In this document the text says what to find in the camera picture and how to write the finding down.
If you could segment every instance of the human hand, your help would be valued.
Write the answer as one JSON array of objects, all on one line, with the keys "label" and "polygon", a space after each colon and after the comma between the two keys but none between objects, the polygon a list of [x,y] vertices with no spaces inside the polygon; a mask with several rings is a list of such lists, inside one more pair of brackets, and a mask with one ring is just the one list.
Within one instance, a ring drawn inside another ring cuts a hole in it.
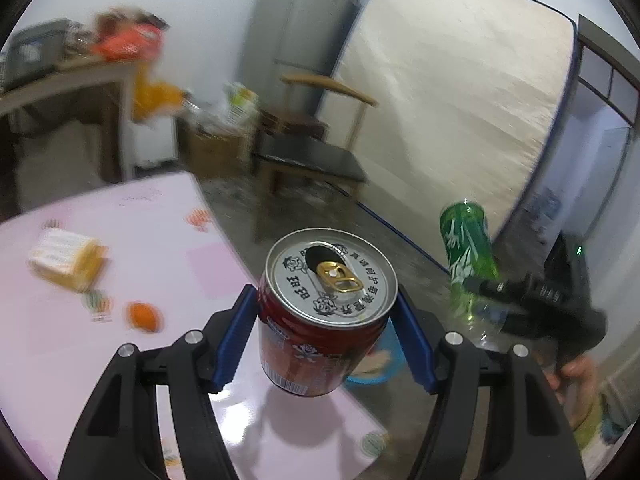
[{"label": "human hand", "polygon": [[591,407],[598,395],[598,374],[593,360],[585,354],[579,355],[573,361],[565,364],[560,370],[561,377],[552,372],[545,372],[546,380],[551,389],[556,392],[560,404],[564,404],[564,396],[557,390],[562,379],[568,379],[578,384],[578,395],[574,412],[569,416],[569,424],[573,429],[580,426],[589,415]]}]

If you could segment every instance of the chair seat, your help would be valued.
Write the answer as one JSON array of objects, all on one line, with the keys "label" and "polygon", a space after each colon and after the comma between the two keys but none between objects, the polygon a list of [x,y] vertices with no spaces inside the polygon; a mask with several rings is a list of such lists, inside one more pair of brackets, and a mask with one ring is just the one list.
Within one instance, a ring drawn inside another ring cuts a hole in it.
[{"label": "chair seat", "polygon": [[305,168],[356,182],[367,181],[367,175],[353,153],[311,137],[267,137],[258,157],[269,162]]}]

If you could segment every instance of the orange bag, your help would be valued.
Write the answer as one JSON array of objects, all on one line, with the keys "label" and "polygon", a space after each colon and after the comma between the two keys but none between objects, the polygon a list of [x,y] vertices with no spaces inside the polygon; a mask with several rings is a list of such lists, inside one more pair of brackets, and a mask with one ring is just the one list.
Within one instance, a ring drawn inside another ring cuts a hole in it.
[{"label": "orange bag", "polygon": [[109,36],[92,47],[92,52],[107,61],[145,59],[152,61],[160,55],[162,31],[148,23],[140,23]]}]

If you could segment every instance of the red can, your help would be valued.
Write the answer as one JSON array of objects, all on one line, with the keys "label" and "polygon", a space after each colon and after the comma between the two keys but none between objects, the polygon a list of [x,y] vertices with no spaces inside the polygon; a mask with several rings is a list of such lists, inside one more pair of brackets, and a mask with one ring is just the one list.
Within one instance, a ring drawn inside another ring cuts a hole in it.
[{"label": "red can", "polygon": [[269,251],[260,280],[260,360],[299,396],[335,390],[384,330],[398,294],[377,248],[335,229],[295,231]]}]

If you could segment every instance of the gold pull tab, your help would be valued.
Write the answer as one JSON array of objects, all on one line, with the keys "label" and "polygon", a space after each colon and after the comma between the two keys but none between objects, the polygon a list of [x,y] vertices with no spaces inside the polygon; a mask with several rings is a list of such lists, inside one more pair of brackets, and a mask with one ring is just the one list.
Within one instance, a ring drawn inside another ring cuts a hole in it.
[{"label": "gold pull tab", "polygon": [[343,264],[320,262],[316,267],[316,274],[325,285],[338,292],[355,292],[364,288],[362,282]]}]

